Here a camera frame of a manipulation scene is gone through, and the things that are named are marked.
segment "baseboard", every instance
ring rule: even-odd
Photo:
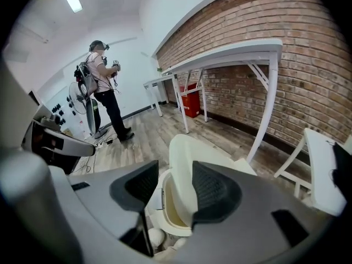
[[[166,101],[158,102],[158,103],[159,103],[159,105],[165,105],[165,104],[166,104]],[[122,117],[122,120],[127,119],[127,118],[132,117],[132,116],[135,116],[136,114],[139,114],[139,113],[141,113],[141,112],[144,112],[144,111],[146,111],[146,110],[148,110],[148,109],[150,109],[150,106],[141,108],[141,109],[139,109],[138,111],[135,111],[135,112],[133,112],[133,113],[130,113],[130,114],[125,115],[124,117]],[[102,129],[108,128],[108,127],[110,127],[110,126],[111,126],[111,122],[109,122],[108,124],[104,125],[104,126],[102,127]]]
[[[177,107],[177,103],[173,102],[173,101],[169,101],[170,104],[174,105]],[[239,122],[237,120],[234,120],[232,118],[228,118],[228,117],[224,117],[222,115],[218,115],[212,112],[207,112],[208,117],[215,119],[216,121],[219,121],[221,123],[224,123],[226,125],[229,125],[231,127],[234,127],[236,129],[239,129],[243,132],[246,132],[252,136],[256,136],[258,133],[258,129],[253,127],[253,126],[249,126],[247,124],[244,124],[242,122]],[[274,137],[271,134],[265,133],[264,138],[263,138],[264,142],[267,142],[268,144],[278,148],[279,150],[291,155],[291,153],[293,153],[293,151],[295,150],[294,146],[289,145],[288,143]],[[297,155],[297,159],[308,164],[310,166],[310,159],[309,159],[309,155],[306,154],[305,152],[300,152]]]

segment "person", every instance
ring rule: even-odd
[[[86,66],[90,74],[97,80],[98,89],[94,92],[96,100],[101,102],[110,117],[118,139],[123,142],[131,139],[131,127],[126,128],[121,118],[121,113],[115,98],[113,87],[110,83],[112,75],[117,74],[117,67],[106,68],[102,56],[107,46],[100,40],[95,40],[89,47],[91,52],[86,59]]]

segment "red trash can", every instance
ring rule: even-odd
[[[192,90],[196,86],[197,86],[197,83],[189,84],[188,90]],[[185,87],[180,86],[180,91],[183,92],[184,90],[185,90]],[[182,103],[185,108],[186,116],[195,118],[200,114],[200,101],[199,101],[198,91],[182,96]]]

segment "black pants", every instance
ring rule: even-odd
[[[94,94],[95,99],[106,107],[106,111],[110,117],[112,127],[114,128],[117,137],[120,139],[126,136],[126,128],[123,124],[119,106],[117,104],[113,90]]]

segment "standing fan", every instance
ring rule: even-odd
[[[96,100],[87,97],[84,85],[72,82],[69,87],[69,102],[72,107],[80,114],[87,114],[88,126],[94,138],[98,139],[107,129],[99,130],[101,119],[99,115],[98,103]]]

